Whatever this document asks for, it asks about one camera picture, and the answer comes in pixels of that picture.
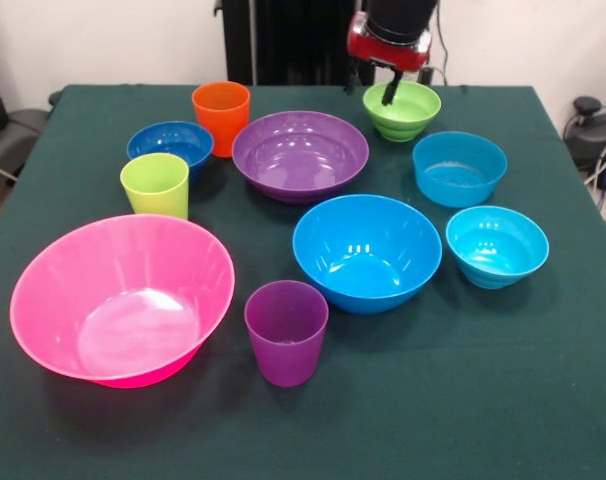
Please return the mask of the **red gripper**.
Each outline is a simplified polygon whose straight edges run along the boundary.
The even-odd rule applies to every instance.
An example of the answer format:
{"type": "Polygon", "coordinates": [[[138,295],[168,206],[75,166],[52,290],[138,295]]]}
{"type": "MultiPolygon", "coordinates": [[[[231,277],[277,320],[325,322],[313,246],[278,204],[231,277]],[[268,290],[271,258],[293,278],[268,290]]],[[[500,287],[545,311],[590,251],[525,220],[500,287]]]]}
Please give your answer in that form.
{"type": "Polygon", "coordinates": [[[373,63],[381,68],[393,70],[393,78],[386,85],[381,103],[393,103],[398,86],[403,78],[402,71],[419,71],[428,61],[432,44],[431,32],[426,29],[417,40],[410,44],[386,42],[376,37],[367,27],[366,12],[356,12],[351,20],[347,35],[347,51],[351,56],[348,77],[344,91],[354,92],[359,79],[358,60],[373,63]]]}

